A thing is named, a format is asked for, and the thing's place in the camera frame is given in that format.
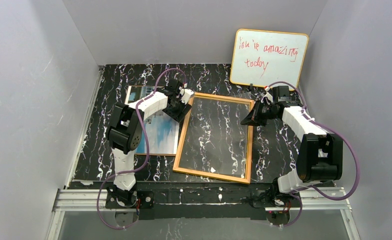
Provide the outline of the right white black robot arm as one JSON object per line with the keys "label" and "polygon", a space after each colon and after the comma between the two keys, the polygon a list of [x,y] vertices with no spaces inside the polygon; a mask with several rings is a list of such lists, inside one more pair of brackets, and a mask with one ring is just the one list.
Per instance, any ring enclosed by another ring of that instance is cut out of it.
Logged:
{"label": "right white black robot arm", "polygon": [[267,191],[269,198],[283,199],[311,185],[339,180],[343,172],[343,139],[315,125],[303,104],[291,98],[285,85],[266,89],[255,101],[249,114],[240,122],[244,126],[265,126],[268,120],[279,119],[300,141],[295,168],[275,178]]}

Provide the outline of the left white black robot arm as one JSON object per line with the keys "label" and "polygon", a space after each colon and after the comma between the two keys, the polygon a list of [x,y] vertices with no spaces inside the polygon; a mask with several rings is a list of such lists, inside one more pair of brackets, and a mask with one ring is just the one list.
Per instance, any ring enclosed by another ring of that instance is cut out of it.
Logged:
{"label": "left white black robot arm", "polygon": [[190,100],[194,95],[185,83],[174,80],[167,86],[154,87],[150,94],[135,102],[115,104],[106,132],[115,171],[110,193],[126,200],[133,193],[137,172],[134,166],[136,148],[142,140],[149,141],[145,120],[161,111],[176,122],[182,122],[192,108]]}

